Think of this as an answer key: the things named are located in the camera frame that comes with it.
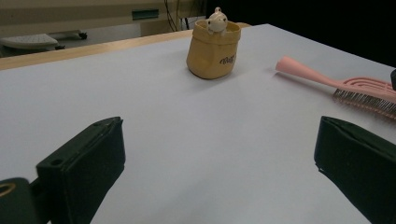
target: white tabletop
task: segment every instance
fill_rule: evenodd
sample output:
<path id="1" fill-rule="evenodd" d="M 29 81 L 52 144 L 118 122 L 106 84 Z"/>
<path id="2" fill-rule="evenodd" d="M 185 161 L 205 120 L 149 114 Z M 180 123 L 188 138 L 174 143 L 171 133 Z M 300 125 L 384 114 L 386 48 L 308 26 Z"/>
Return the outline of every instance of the white tabletop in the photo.
<path id="1" fill-rule="evenodd" d="M 190 38 L 0 71 L 0 179 L 120 116 L 127 161 L 92 223 L 369 223 L 314 162 L 321 116 L 396 143 L 396 125 L 276 72 L 290 57 L 335 78 L 393 68 L 275 28 L 242 30 L 233 71 L 187 68 Z"/>

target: white object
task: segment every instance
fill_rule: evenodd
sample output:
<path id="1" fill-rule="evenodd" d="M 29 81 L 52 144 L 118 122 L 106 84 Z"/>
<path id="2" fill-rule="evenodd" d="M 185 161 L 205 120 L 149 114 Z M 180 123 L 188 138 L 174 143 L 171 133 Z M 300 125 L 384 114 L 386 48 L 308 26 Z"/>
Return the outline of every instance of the white object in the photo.
<path id="1" fill-rule="evenodd" d="M 211 35 L 214 32 L 220 32 L 221 35 L 224 35 L 227 31 L 227 23 L 227 16 L 221 12 L 220 7 L 216 7 L 215 12 L 206 20 L 207 31 Z"/>
<path id="2" fill-rule="evenodd" d="M 49 35 L 22 35 L 0 38 L 0 44 L 14 49 L 46 49 L 57 47 L 58 41 Z"/>

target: black cable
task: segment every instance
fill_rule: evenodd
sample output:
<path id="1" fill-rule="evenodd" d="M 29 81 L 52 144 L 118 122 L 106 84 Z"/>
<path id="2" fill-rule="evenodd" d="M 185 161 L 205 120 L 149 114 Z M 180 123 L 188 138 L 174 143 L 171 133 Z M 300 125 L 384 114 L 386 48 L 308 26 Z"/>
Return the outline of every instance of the black cable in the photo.
<path id="1" fill-rule="evenodd" d="M 163 0 L 163 2 L 165 3 L 165 7 L 166 7 L 166 16 L 168 17 L 168 22 L 169 22 L 169 26 L 171 27 L 172 31 L 177 31 L 177 26 L 175 25 L 175 22 L 172 18 L 171 13 L 169 12 L 169 7 L 168 7 L 168 0 Z"/>

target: brush bristles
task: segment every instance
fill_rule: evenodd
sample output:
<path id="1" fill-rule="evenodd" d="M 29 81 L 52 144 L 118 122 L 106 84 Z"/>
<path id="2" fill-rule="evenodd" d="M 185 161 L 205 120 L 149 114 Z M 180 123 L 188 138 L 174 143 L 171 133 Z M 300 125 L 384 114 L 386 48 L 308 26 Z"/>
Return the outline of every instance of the brush bristles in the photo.
<path id="1" fill-rule="evenodd" d="M 360 108 L 374 111 L 391 119 L 396 119 L 396 104 L 371 95 L 337 89 L 333 99 Z"/>

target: screw hole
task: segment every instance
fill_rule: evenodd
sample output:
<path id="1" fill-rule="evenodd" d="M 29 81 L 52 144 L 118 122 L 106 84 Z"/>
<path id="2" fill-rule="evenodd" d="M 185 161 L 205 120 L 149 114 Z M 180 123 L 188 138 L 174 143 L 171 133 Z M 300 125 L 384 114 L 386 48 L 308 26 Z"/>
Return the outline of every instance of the screw hole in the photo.
<path id="1" fill-rule="evenodd" d="M 12 190 L 14 190 L 16 185 L 14 183 L 6 183 L 6 184 L 1 184 L 0 185 L 0 197 L 3 197 L 4 195 L 10 193 Z"/>
<path id="2" fill-rule="evenodd" d="M 55 160 L 55 161 L 52 161 L 50 164 L 53 166 L 56 166 L 56 165 L 61 164 L 62 162 L 63 162 L 63 160 Z"/>

